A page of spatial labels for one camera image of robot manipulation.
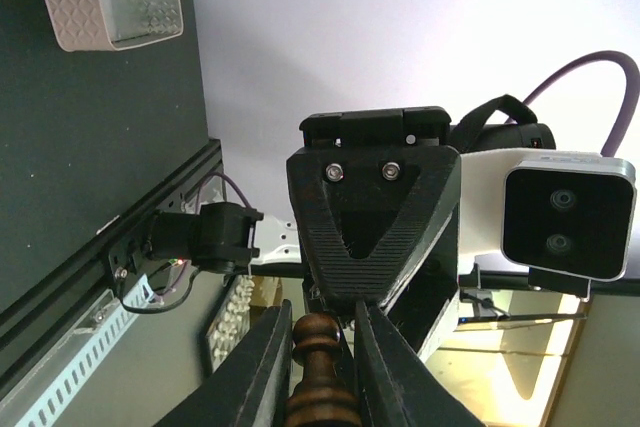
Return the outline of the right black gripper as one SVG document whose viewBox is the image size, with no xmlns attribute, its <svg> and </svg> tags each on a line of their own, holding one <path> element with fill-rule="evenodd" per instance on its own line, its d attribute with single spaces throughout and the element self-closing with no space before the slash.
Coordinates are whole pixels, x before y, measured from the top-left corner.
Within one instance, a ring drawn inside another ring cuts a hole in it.
<svg viewBox="0 0 640 427">
<path fill-rule="evenodd" d="M 305 147 L 342 147 L 302 148 L 286 163 L 301 249 L 327 307 L 393 304 L 452 223 L 460 155 L 413 146 L 445 144 L 450 123 L 441 107 L 321 113 L 301 122 Z"/>
</svg>

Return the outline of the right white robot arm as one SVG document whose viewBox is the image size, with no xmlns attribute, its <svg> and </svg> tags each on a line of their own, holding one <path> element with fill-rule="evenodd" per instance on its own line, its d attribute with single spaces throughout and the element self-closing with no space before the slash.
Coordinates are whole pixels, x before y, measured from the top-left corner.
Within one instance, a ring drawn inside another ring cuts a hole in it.
<svg viewBox="0 0 640 427">
<path fill-rule="evenodd" d="M 311 312 L 352 320 L 359 302 L 402 308 L 426 276 L 437 304 L 457 287 L 462 158 L 556 145 L 550 128 L 504 95 L 453 123 L 440 107 L 315 114 L 286 163 Z"/>
</svg>

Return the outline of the dark chess bishop piece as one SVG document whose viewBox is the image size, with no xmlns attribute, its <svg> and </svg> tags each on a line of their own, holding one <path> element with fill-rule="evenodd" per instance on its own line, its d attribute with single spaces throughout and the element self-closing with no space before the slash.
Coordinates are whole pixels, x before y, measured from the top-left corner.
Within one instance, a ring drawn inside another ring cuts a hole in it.
<svg viewBox="0 0 640 427">
<path fill-rule="evenodd" d="M 354 393 L 336 374 L 342 348 L 338 323 L 328 314 L 301 317 L 292 331 L 292 358 L 302 380 L 286 402 L 287 426 L 360 426 Z"/>
</svg>

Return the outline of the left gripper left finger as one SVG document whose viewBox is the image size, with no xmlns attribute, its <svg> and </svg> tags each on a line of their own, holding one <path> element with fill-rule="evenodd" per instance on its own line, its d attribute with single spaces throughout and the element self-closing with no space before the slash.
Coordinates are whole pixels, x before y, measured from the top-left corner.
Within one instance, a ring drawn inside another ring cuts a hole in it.
<svg viewBox="0 0 640 427">
<path fill-rule="evenodd" d="M 282 426 L 289 395 L 292 305 L 265 310 L 220 367 L 157 424 Z"/>
</svg>

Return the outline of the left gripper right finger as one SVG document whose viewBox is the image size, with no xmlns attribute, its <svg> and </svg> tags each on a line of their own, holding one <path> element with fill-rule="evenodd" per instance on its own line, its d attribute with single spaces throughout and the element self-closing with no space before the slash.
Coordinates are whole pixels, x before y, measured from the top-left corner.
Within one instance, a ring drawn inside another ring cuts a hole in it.
<svg viewBox="0 0 640 427">
<path fill-rule="evenodd" d="M 354 362 L 365 426 L 483 424 L 434 378 L 380 308 L 364 302 L 356 304 Z"/>
</svg>

